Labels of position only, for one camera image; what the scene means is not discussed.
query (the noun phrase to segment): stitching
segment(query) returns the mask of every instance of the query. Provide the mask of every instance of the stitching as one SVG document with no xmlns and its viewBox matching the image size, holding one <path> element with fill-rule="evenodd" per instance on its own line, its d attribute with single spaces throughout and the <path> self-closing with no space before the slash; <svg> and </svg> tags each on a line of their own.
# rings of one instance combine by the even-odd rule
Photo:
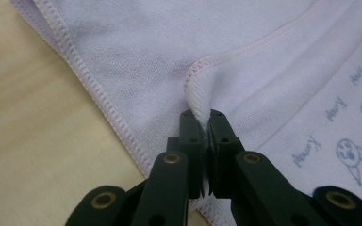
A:
<svg viewBox="0 0 362 226">
<path fill-rule="evenodd" d="M 70 67 L 72 67 L 78 79 L 81 81 L 86 90 L 90 93 L 92 100 L 98 105 L 97 101 L 99 100 L 102 103 L 102 107 L 98 105 L 101 109 L 110 125 L 117 133 L 122 141 L 122 143 L 127 147 L 128 150 L 135 151 L 131 153 L 132 158 L 139 166 L 142 173 L 145 177 L 148 174 L 148 169 L 150 161 L 146 155 L 146 153 L 141 151 L 139 143 L 134 139 L 134 137 L 130 133 L 130 129 L 128 124 L 122 120 L 120 117 L 120 113 L 117 112 L 113 104 L 107 99 L 107 95 L 101 88 L 101 86 L 91 77 L 91 73 L 88 70 L 87 66 L 81 60 L 79 54 L 75 50 L 73 46 L 73 42 L 68 34 L 66 26 L 56 9 L 51 5 L 48 1 L 42 1 L 37 3 L 38 8 L 42 12 L 42 15 L 49 20 L 46 20 L 49 25 L 52 27 L 52 30 L 57 38 L 58 45 L 63 51 L 63 56 L 65 60 L 68 62 Z"/>
<path fill-rule="evenodd" d="M 22 15 L 22 17 L 30 23 L 34 30 L 42 33 L 42 39 L 45 40 L 52 49 L 58 52 L 58 50 L 54 47 L 54 44 L 49 41 L 48 37 L 52 37 L 51 33 L 37 21 L 36 17 L 30 12 L 28 7 L 26 7 L 21 0 L 11 0 L 11 3 L 19 10 L 20 15 Z"/>
<path fill-rule="evenodd" d="M 216 55 L 216 56 L 208 56 L 208 57 L 199 59 L 189 68 L 189 71 L 187 72 L 186 82 L 184 84 L 184 90 L 188 86 L 190 80 L 194 76 L 198 76 L 199 73 L 203 73 L 204 71 L 206 71 L 210 68 L 213 68 L 213 67 L 219 66 L 225 62 L 228 62 L 231 59 L 233 59 L 234 57 L 241 57 L 244 54 L 249 54 L 250 52 L 252 52 L 256 49 L 259 49 L 259 48 L 277 40 L 278 38 L 286 35 L 289 31 L 293 30 L 294 28 L 304 24 L 304 22 L 307 21 L 308 19 L 310 19 L 312 16 L 314 16 L 316 14 L 316 12 L 320 8 L 322 8 L 322 6 L 325 3 L 326 3 L 326 0 L 320 0 L 309 11 L 307 11 L 304 15 L 302 15 L 300 18 L 286 24 L 285 26 L 281 27 L 280 29 L 273 32 L 269 36 L 263 38 L 262 40 L 259 40 L 252 45 L 247 45 L 247 46 L 239 48 L 237 50 L 225 53 L 225 54 L 229 54 L 229 56 L 226 56 L 226 58 L 223 60 L 220 58 L 221 54 Z"/>
</svg>

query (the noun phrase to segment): white towel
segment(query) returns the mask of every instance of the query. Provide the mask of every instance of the white towel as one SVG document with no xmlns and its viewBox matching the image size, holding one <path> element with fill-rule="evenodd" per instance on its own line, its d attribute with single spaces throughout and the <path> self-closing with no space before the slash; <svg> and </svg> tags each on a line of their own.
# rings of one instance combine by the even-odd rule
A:
<svg viewBox="0 0 362 226">
<path fill-rule="evenodd" d="M 146 176 L 179 114 L 211 108 L 306 194 L 362 199 L 362 0 L 12 0 Z M 193 202 L 235 225 L 228 201 Z"/>
</svg>

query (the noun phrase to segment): fabric fold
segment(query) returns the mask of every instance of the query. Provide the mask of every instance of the fabric fold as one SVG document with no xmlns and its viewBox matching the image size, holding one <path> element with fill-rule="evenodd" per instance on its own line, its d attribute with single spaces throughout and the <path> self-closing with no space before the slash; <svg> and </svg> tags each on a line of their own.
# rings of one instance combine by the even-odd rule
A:
<svg viewBox="0 0 362 226">
<path fill-rule="evenodd" d="M 306 194 L 338 185 L 362 197 L 362 170 L 334 151 L 341 140 L 362 150 L 362 1 L 12 3 L 67 61 L 145 176 L 182 111 L 205 127 L 214 108 Z M 359 132 L 345 133 L 346 121 Z M 235 225 L 229 201 L 191 203 L 211 224 Z"/>
</svg>

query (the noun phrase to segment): table surface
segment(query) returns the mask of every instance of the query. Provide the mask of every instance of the table surface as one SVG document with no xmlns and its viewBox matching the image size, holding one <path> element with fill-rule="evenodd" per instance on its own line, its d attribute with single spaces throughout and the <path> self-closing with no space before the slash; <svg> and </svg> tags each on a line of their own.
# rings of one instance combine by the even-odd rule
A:
<svg viewBox="0 0 362 226">
<path fill-rule="evenodd" d="M 137 165 L 69 66 L 0 0 L 0 226 L 64 225 L 90 190 Z M 189 225 L 208 225 L 189 212 Z"/>
</svg>

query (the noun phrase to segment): screw hole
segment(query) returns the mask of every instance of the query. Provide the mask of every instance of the screw hole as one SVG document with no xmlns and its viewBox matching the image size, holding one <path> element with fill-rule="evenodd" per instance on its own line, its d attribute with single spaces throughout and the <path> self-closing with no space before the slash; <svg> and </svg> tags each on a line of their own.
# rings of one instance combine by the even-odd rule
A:
<svg viewBox="0 0 362 226">
<path fill-rule="evenodd" d="M 180 155 L 175 154 L 175 153 L 169 153 L 166 154 L 166 156 L 164 156 L 164 162 L 168 163 L 168 164 L 175 164 L 177 162 L 179 162 L 181 160 Z"/>
<path fill-rule="evenodd" d="M 347 210 L 356 208 L 354 199 L 352 199 L 349 195 L 346 195 L 344 193 L 338 191 L 328 191 L 325 194 L 325 197 L 330 203 L 336 205 L 339 208 Z"/>
<path fill-rule="evenodd" d="M 245 162 L 251 163 L 251 164 L 256 164 L 261 161 L 260 156 L 254 154 L 254 153 L 245 154 L 245 156 L 243 156 L 243 159 L 245 160 Z"/>
<path fill-rule="evenodd" d="M 297 226 L 310 225 L 310 221 L 305 216 L 299 214 L 292 215 L 290 221 L 292 221 L 292 223 Z"/>
<path fill-rule="evenodd" d="M 163 226 L 166 223 L 166 218 L 162 215 L 153 215 L 149 218 L 149 226 Z"/>
<path fill-rule="evenodd" d="M 115 201 L 116 201 L 116 194 L 110 191 L 106 191 L 96 195 L 93 198 L 91 205 L 95 209 L 105 209 L 108 208 Z"/>
</svg>

